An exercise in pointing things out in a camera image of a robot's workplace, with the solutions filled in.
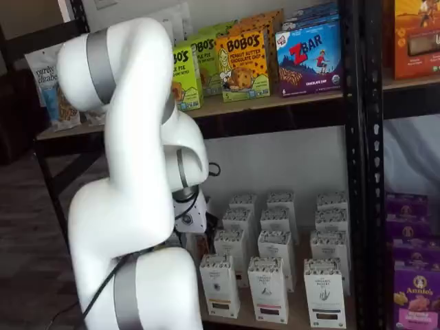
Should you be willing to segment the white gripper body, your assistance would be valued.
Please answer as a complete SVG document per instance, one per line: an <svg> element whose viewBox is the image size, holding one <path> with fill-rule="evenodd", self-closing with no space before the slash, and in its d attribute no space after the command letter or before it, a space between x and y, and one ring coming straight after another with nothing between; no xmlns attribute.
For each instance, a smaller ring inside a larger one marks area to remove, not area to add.
<svg viewBox="0 0 440 330"><path fill-rule="evenodd" d="M201 234L207 228L207 204L204 196L198 196L185 202L174 201L175 216L183 214L175 220L175 229L181 233Z"/></svg>

